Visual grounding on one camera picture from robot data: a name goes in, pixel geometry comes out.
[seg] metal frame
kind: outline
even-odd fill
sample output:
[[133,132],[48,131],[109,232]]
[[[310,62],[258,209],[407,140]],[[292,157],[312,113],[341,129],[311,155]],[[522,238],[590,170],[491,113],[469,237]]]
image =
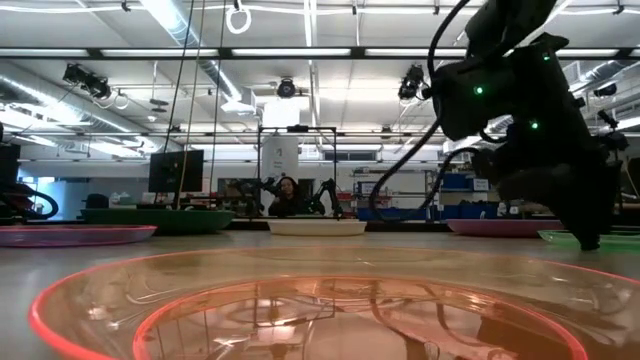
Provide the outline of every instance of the metal frame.
[[[234,50],[288,50],[298,52],[298,54],[283,54],[274,51],[261,55],[238,55],[234,54]],[[367,50],[383,50],[390,49],[396,51],[396,54],[367,54]],[[82,55],[67,54],[65,52],[83,51]],[[129,55],[113,55],[105,56],[104,52],[109,50],[117,50],[122,52],[132,52]],[[304,54],[307,51],[330,51],[344,50],[344,54]],[[201,49],[200,60],[273,60],[273,59],[308,59],[308,60],[424,60],[426,55],[424,47],[251,47],[251,48],[230,48],[230,47],[203,47]],[[598,54],[598,52],[611,52],[612,54]],[[151,52],[148,55],[134,54],[135,52]],[[436,50],[436,60],[462,60],[464,59],[465,48],[462,47],[439,47]],[[166,52],[170,55],[158,55],[157,53]],[[196,60],[196,55],[189,54],[182,56],[182,52],[176,52],[175,47],[159,47],[159,48],[56,48],[56,47],[0,47],[0,59],[3,60],[102,60],[102,61],[166,61],[166,60]],[[558,53],[560,60],[640,60],[640,47],[569,47],[561,49]]]
[[[273,134],[287,134],[289,136],[309,136],[307,134],[310,133],[310,131],[316,131],[315,135],[316,136],[324,136],[324,134],[322,134],[322,131],[331,131],[333,133],[333,180],[334,181],[338,181],[338,129],[334,126],[319,126],[319,127],[301,127],[301,130],[304,130],[304,132],[302,131],[295,131],[293,129],[294,127],[263,127],[263,126],[259,126],[258,127],[258,132],[257,132],[257,137],[258,137],[258,171],[257,171],[257,179],[258,180],[262,180],[262,133],[264,133],[265,130],[274,130],[275,132]],[[260,205],[262,205],[262,199],[258,198],[257,200],[257,205],[258,205],[258,209],[260,208]]]

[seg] person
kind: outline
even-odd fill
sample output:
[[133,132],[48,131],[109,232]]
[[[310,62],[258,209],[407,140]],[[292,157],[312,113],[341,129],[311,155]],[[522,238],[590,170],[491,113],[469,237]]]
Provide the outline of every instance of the person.
[[304,199],[295,180],[285,176],[278,183],[280,195],[269,206],[269,216],[294,216],[303,213]]

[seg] dark hair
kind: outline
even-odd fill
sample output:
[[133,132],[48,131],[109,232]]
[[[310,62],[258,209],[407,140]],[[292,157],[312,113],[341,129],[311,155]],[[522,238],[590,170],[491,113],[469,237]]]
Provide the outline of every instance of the dark hair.
[[282,181],[284,181],[284,180],[291,181],[291,185],[293,186],[293,197],[294,198],[299,197],[300,196],[300,186],[290,176],[283,176],[283,177],[280,178],[280,180],[278,181],[278,191],[281,191],[281,189],[282,189]]

